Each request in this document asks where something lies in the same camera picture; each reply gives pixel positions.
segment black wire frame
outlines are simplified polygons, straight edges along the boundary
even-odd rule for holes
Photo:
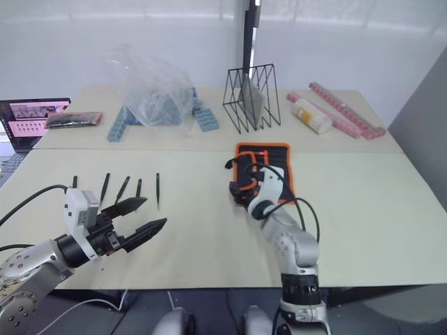
[[[244,96],[244,85],[249,88],[249,96]],[[264,97],[263,112],[259,125],[254,122],[254,89],[259,90]],[[251,103],[251,109],[245,107],[243,102],[247,101]],[[250,128],[255,131],[259,128],[264,129],[266,126],[271,128],[273,121],[280,126],[281,113],[279,112],[277,77],[274,65],[252,66],[248,71],[246,68],[228,70],[222,104],[239,134],[242,133],[242,129],[249,132]]]

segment floor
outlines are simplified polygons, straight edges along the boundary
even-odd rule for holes
[[[171,290],[175,306],[196,316],[198,334],[236,334],[235,319],[242,324],[246,309],[257,304],[272,318],[281,296],[279,289]],[[167,291],[129,291],[126,313],[107,307],[83,305],[49,328],[45,334],[124,335],[151,334],[167,313]],[[27,334],[36,334],[75,302],[47,297],[36,313]],[[329,323],[334,335],[447,334],[447,285],[429,285],[367,301],[330,308]]]

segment pink plastic strip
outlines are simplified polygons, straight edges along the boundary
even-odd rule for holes
[[[317,93],[324,99],[329,105],[333,106],[336,110],[342,113],[349,121],[355,124],[362,130],[362,136],[367,140],[380,137],[386,134],[386,130],[382,127],[375,127],[367,120],[361,117],[355,110],[349,107],[344,101],[338,99],[329,90],[322,87],[318,82],[311,82],[309,87],[312,91]]]

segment white robotic arm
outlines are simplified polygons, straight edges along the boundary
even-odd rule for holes
[[[89,191],[66,192],[64,216],[72,235],[62,235],[10,256],[0,266],[0,335],[26,334],[42,299],[75,268],[123,248],[130,252],[157,234],[166,218],[118,236],[112,219],[137,209],[146,198],[129,198],[98,214],[98,202]]]
[[[245,205],[250,216],[263,220],[263,236],[278,259],[282,281],[279,310],[284,323],[276,334],[330,335],[326,305],[318,286],[318,243],[283,207],[275,208],[283,189],[277,173],[283,176],[284,171],[279,167],[270,168],[276,173],[266,167],[260,169],[262,180],[258,180],[260,188],[255,197],[241,196],[234,182],[230,183],[230,191],[236,202],[242,204],[241,199],[247,200]]]

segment tool pouch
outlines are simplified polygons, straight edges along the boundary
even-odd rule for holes
[[[233,168],[233,183],[230,188],[233,187],[233,191],[247,192],[249,191],[253,196],[258,194],[259,185],[258,177],[260,167],[253,167],[250,172],[253,174],[247,174],[245,168],[253,163],[260,163],[264,165],[271,165],[277,168],[281,168],[284,171],[284,180],[286,184],[293,190],[293,176],[290,165],[290,152],[291,148],[286,143],[246,143],[242,142],[237,144],[235,157],[230,159],[225,168]],[[292,200],[292,195],[283,186],[283,191],[279,197],[280,202]]]

